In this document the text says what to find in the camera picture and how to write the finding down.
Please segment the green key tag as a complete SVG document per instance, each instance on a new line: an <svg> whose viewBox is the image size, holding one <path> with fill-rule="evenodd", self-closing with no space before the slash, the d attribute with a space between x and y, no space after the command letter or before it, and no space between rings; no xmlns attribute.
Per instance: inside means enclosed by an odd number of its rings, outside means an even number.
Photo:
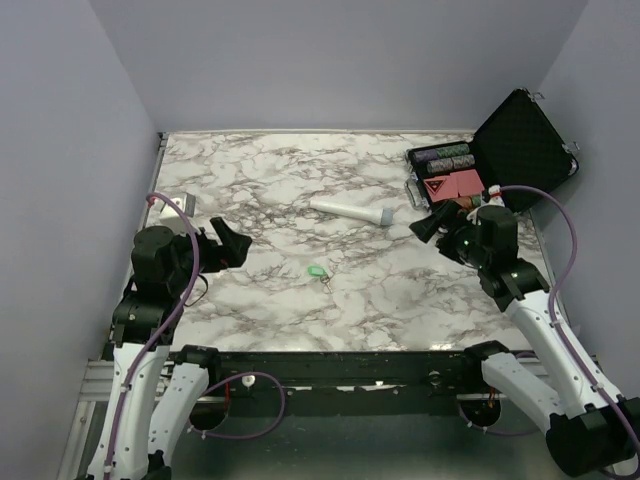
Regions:
<svg viewBox="0 0 640 480"><path fill-rule="evenodd" d="M324 268L320 267L320 266L309 266L307 268L307 272L310 276L312 277L324 277L327 275L326 271Z"/></svg>

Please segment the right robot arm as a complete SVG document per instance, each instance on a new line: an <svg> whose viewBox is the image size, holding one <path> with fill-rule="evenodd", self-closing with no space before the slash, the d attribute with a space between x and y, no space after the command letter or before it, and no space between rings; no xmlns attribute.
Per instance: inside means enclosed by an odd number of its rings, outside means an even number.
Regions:
<svg viewBox="0 0 640 480"><path fill-rule="evenodd" d="M468 216L454 201L411 223L422 242L473 267L482 290L528 341L548 375L541 380L506 347L485 342L467 348L460 367L469 390L488 386L506 395L544 435L558 467L577 477L636 456L639 401L627 399L603 374L561 317L551 288L532 263L518 255L518 221L501 205Z"/></svg>

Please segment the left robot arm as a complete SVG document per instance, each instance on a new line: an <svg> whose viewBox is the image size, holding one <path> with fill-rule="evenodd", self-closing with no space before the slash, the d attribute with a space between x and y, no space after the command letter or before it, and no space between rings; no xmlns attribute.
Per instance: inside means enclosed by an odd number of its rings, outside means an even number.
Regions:
<svg viewBox="0 0 640 480"><path fill-rule="evenodd" d="M217 350L187 346L167 390L158 391L196 279L242 266L252 244L222 218L210 223L216 239L167 226L147 227L134 237L133 275L112 316L113 382L89 479L170 478L173 452L197 399L221 385Z"/></svg>

